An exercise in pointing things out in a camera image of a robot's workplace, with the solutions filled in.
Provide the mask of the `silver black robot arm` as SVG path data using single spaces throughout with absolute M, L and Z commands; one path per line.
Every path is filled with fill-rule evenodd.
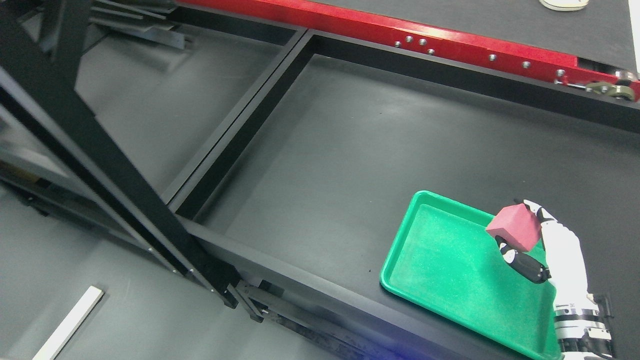
M 588 294 L 584 301 L 557 297 L 553 325 L 560 347 L 560 360 L 614 360 L 610 299 Z

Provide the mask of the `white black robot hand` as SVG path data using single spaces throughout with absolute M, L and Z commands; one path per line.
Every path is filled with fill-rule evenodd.
M 541 224 L 541 238 L 531 251 L 518 251 L 501 237 L 495 237 L 504 262 L 534 284 L 548 281 L 555 288 L 555 299 L 585 301 L 588 279 L 581 245 L 576 234 L 564 226 L 539 203 L 516 200 L 524 204 Z

